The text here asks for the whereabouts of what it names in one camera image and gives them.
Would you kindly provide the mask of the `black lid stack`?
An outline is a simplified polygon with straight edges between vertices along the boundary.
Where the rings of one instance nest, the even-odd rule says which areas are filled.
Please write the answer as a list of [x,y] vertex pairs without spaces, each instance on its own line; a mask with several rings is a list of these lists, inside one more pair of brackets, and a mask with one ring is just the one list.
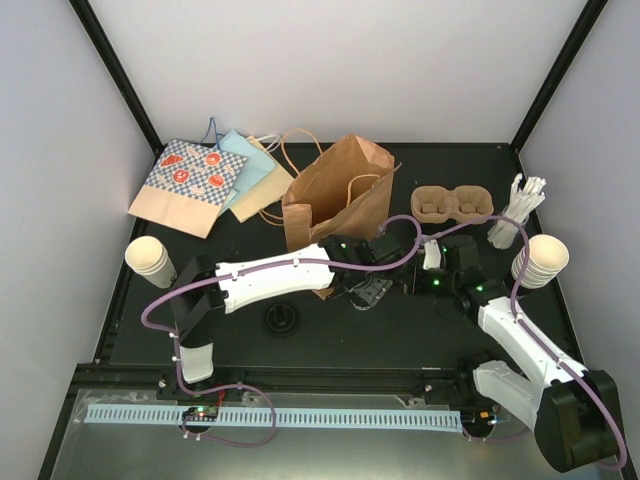
[[268,334],[275,338],[286,338],[298,329],[299,315],[290,303],[277,302],[266,309],[263,322]]

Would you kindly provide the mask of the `brown paper bag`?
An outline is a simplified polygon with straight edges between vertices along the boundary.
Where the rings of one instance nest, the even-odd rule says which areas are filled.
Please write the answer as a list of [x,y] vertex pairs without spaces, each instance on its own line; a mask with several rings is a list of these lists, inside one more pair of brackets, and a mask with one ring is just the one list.
[[349,134],[300,169],[281,151],[296,173],[281,200],[287,249],[292,252],[331,234],[371,240],[388,218],[395,157],[378,144]]

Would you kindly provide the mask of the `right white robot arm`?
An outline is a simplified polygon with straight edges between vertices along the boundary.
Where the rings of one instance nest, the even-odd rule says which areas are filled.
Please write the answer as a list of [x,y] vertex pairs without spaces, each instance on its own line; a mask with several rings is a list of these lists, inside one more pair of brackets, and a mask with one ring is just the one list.
[[474,322],[517,366],[482,355],[461,361],[454,379],[461,400],[485,397],[505,408],[534,434],[541,454],[559,472],[592,463],[625,465],[613,378],[587,369],[554,344],[505,284],[487,277],[470,236],[423,236],[403,281],[406,293],[435,297],[442,317]]

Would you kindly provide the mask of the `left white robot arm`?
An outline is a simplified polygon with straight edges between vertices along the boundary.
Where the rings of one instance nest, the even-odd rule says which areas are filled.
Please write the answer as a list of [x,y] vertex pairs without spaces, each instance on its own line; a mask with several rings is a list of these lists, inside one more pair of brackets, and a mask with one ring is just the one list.
[[383,234],[372,240],[330,235],[297,251],[248,262],[214,264],[198,257],[169,300],[178,331],[179,386],[193,399],[214,388],[213,317],[303,290],[352,292],[405,254]]

